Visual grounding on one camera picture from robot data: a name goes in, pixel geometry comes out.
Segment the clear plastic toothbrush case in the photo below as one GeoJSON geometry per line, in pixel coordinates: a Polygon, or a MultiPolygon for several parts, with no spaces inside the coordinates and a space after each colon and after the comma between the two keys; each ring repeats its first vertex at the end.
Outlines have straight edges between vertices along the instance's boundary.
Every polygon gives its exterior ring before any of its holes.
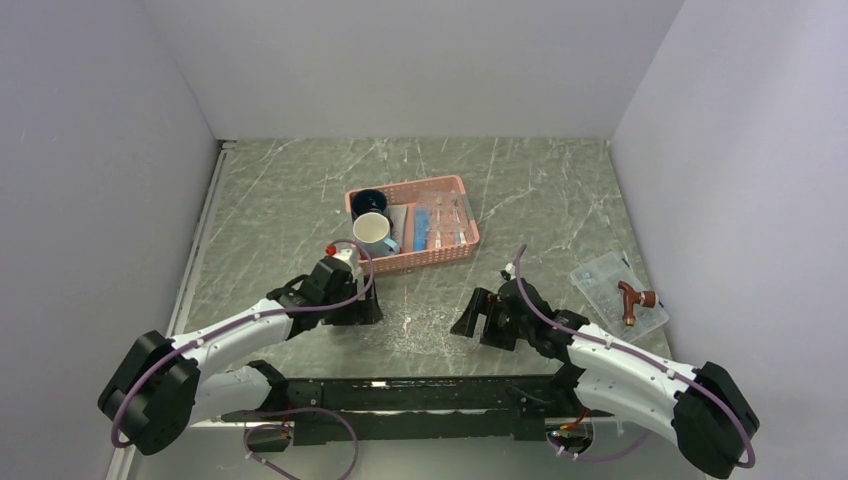
{"type": "Polygon", "coordinates": [[[470,244],[474,240],[467,196],[456,190],[424,191],[415,204],[430,211],[426,250],[470,244]]]}

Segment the clear textured oval tray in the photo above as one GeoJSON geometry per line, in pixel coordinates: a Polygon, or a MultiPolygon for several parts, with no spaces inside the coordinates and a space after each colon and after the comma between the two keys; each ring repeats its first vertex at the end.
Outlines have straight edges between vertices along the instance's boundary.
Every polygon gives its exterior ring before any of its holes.
{"type": "Polygon", "coordinates": [[[389,301],[381,303],[384,317],[373,325],[354,328],[363,343],[402,353],[464,356],[477,348],[475,337],[450,333],[461,311],[451,306],[389,301]]]}

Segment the light blue mug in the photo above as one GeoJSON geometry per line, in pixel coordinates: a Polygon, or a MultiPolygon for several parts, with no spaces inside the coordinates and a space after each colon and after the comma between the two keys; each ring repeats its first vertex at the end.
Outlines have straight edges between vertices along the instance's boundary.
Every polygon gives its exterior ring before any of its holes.
{"type": "Polygon", "coordinates": [[[369,212],[353,222],[353,236],[372,258],[397,255],[400,245],[392,238],[389,219],[381,213],[369,212]]]}

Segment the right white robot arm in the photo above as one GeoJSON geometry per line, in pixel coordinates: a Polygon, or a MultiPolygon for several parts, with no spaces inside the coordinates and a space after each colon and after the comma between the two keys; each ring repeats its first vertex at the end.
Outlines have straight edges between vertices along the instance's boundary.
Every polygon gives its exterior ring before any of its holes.
{"type": "Polygon", "coordinates": [[[451,332],[512,351],[526,341],[558,360],[549,403],[564,415],[612,414],[672,444],[694,467],[718,479],[747,466],[760,421],[726,369],[663,359],[570,310],[554,310],[533,285],[510,279],[498,291],[475,289],[451,332]]]}

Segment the dark blue mug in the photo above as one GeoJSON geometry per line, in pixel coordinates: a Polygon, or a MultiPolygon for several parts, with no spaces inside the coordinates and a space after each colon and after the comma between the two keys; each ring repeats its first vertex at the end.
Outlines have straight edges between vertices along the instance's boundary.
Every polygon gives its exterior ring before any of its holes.
{"type": "Polygon", "coordinates": [[[384,217],[388,214],[388,198],[376,189],[360,190],[350,198],[350,211],[353,220],[367,213],[378,213],[384,217]]]}

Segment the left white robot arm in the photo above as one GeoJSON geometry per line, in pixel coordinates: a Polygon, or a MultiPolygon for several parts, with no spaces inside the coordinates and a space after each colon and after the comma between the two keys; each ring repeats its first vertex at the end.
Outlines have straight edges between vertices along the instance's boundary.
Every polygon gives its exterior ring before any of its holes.
{"type": "Polygon", "coordinates": [[[113,445],[152,455],[214,417],[279,417],[291,404],[288,379],[266,361],[231,364],[321,324],[380,320],[373,285],[373,263],[361,265],[355,250],[343,249],[221,322],[171,338],[141,335],[97,401],[112,422],[113,445]]]}

